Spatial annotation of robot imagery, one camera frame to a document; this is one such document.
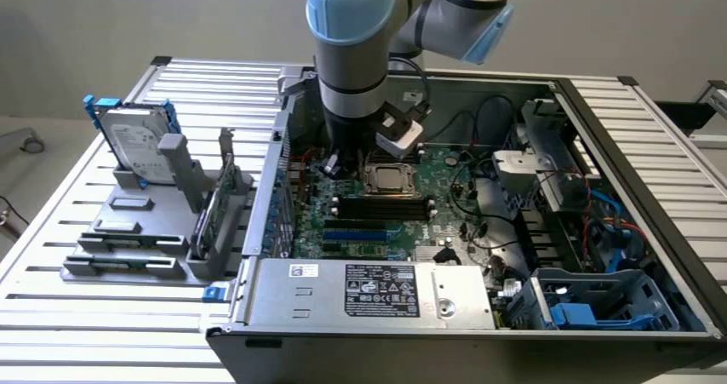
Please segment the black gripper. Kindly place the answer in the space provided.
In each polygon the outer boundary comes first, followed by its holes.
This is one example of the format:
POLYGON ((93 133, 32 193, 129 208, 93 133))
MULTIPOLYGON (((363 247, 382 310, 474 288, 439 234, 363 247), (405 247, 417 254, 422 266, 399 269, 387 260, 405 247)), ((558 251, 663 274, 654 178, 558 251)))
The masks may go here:
POLYGON ((325 112, 326 130, 331 141, 331 155, 326 161, 327 176, 359 176, 374 144, 378 113, 349 118, 325 112))

